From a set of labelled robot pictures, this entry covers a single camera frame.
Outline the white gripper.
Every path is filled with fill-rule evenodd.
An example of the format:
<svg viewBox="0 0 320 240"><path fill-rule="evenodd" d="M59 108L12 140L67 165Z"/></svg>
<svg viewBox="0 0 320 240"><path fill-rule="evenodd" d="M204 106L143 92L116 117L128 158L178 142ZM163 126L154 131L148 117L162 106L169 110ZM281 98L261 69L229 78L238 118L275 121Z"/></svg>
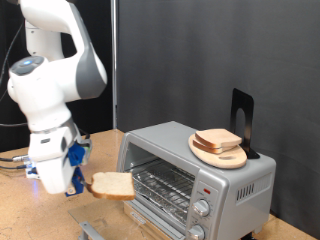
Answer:
<svg viewBox="0 0 320 240"><path fill-rule="evenodd" d="M69 187L75 169L68 160L68 151L73 143L74 138L68 127L30 135L28 156L35 163L40 179L50 194L66 192L66 196L71 196L76 193L74 187Z"/></svg>

